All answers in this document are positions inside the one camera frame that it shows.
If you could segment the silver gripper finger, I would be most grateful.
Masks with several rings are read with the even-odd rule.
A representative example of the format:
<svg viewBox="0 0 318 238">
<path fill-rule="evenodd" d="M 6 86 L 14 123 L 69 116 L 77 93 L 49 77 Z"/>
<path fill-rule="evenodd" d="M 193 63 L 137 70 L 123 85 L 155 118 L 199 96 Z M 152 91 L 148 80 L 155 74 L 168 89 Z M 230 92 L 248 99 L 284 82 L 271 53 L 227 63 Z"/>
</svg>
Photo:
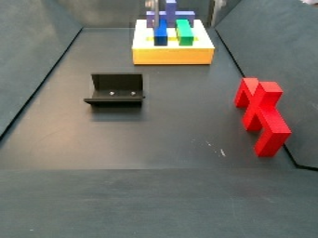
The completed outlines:
<svg viewBox="0 0 318 238">
<path fill-rule="evenodd" d="M 151 27 L 156 28 L 159 26 L 159 0 L 145 0 L 145 7 L 149 9 L 147 11 L 147 18 Z"/>
</svg>

